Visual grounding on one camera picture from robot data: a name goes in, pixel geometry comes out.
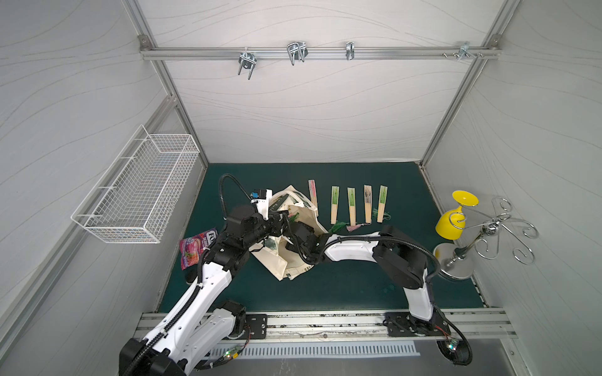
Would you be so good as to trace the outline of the bamboo folding fan pink tassel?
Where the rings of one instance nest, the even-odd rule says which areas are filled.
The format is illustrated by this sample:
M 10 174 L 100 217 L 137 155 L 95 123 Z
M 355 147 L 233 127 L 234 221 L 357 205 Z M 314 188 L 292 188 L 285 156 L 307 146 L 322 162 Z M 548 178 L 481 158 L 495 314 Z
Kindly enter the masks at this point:
M 363 194 L 360 196 L 358 196 L 357 192 L 356 192 L 356 205 L 357 205 L 357 203 L 363 204 L 365 221 L 364 222 L 357 221 L 357 225 L 352 227 L 350 225 L 350 220 L 349 220 L 349 224 L 346 226 L 346 230 L 348 232 L 353 232 L 360 227 L 364 227 L 364 226 L 370 225 L 372 223 L 372 187 L 371 186 L 365 185 L 364 189 L 363 189 Z

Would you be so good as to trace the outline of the cream canvas tote bag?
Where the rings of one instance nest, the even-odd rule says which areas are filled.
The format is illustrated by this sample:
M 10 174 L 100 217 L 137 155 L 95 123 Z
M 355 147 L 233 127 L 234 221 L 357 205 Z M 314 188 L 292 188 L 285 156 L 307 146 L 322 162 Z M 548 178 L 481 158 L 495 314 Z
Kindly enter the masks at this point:
M 302 222 L 308 225 L 316 235 L 327 233 L 327 230 L 318 221 L 318 207 L 293 185 L 274 194 L 267 209 L 270 212 L 287 211 L 290 225 Z M 250 252 L 277 280 L 285 278 L 294 280 L 312 268 L 312 265 L 304 262 L 294 243 L 293 236 L 285 227 L 282 235 L 269 236 L 258 244 L 254 244 Z

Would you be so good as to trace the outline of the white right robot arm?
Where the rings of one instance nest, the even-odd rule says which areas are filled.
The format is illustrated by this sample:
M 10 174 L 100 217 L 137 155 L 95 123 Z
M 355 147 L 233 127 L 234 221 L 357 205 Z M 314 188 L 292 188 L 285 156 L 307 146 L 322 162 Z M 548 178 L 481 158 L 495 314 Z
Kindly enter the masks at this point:
M 394 333 L 426 337 L 441 335 L 441 355 L 456 366 L 467 366 L 473 351 L 467 337 L 451 323 L 434 302 L 432 280 L 441 271 L 434 254 L 400 230 L 386 226 L 381 231 L 359 236 L 315 232 L 304 222 L 289 222 L 282 234 L 287 249 L 309 265 L 362 261 L 375 263 L 402 288 L 409 306 L 406 315 L 387 314 L 383 324 Z

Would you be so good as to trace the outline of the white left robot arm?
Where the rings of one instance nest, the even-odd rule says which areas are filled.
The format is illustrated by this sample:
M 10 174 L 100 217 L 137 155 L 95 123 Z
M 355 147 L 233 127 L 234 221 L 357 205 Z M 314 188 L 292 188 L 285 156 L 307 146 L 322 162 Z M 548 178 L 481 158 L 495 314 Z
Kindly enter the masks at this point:
M 213 302 L 249 261 L 251 249 L 280 236 L 288 216 L 270 211 L 271 190 L 248 196 L 249 203 L 226 210 L 225 225 L 197 264 L 197 277 L 172 310 L 140 341 L 131 338 L 119 354 L 120 375 L 189 375 L 229 335 L 244 333 L 246 309 Z

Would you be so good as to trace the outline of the bamboo folding fan green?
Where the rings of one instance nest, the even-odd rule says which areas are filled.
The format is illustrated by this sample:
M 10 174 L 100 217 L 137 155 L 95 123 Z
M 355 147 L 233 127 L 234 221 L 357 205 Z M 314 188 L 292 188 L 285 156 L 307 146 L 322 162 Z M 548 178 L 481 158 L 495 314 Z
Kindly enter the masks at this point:
M 348 187 L 348 188 L 346 188 L 346 192 L 347 192 L 347 202 L 348 202 L 348 209 L 349 209 L 349 220 L 350 220 L 350 225 L 353 227 L 353 226 L 357 225 L 356 189 L 354 189 L 353 187 Z
M 385 221 L 387 218 L 390 217 L 386 212 L 387 194 L 388 194 L 388 187 L 380 186 L 379 194 L 378 194 L 378 197 L 376 198 L 376 208 L 374 208 L 372 211 L 373 216 L 375 217 L 376 222 L 378 222 L 378 223 L 382 223 L 383 221 Z

